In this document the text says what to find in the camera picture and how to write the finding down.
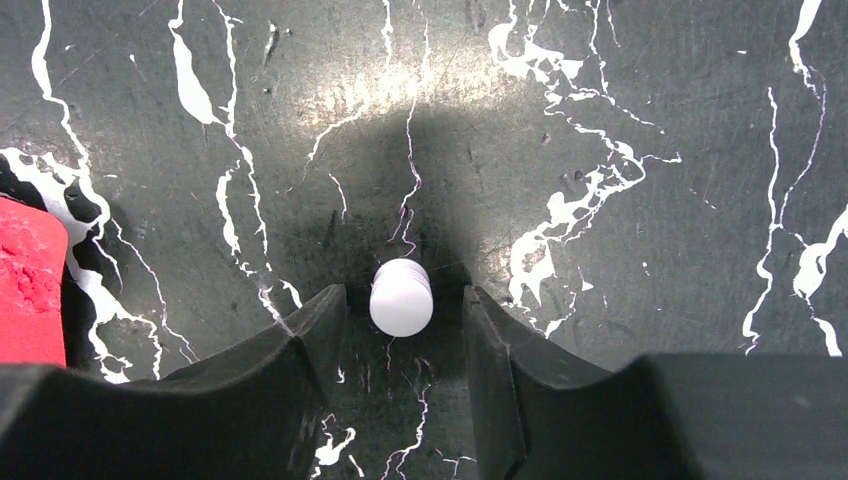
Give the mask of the white glue stick cap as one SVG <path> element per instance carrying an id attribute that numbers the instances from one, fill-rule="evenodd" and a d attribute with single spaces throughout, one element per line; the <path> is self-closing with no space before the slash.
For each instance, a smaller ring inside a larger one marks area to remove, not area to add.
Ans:
<path id="1" fill-rule="evenodd" d="M 376 272 L 369 297 L 369 315 L 386 335 L 407 338 L 430 323 L 434 298 L 425 269 L 416 261 L 397 258 Z"/>

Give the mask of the red envelope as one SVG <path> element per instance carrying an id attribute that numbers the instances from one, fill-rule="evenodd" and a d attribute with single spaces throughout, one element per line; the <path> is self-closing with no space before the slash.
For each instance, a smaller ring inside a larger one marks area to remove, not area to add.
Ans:
<path id="1" fill-rule="evenodd" d="M 61 286 L 68 247 L 53 215 L 1 200 L 1 361 L 66 365 Z"/>

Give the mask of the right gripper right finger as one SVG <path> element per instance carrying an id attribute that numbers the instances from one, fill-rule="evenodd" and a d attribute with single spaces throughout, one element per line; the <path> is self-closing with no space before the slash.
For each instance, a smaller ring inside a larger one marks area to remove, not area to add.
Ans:
<path id="1" fill-rule="evenodd" d="M 469 286 L 463 333 L 483 479 L 843 479 L 843 358 L 648 354 L 615 372 Z"/>

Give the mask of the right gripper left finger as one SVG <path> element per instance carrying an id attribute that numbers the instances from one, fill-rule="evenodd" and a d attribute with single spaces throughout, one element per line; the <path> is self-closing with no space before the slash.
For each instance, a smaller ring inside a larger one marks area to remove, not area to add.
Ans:
<path id="1" fill-rule="evenodd" d="M 306 479 L 328 414 L 346 290 L 161 380 L 1 369 L 5 479 Z"/>

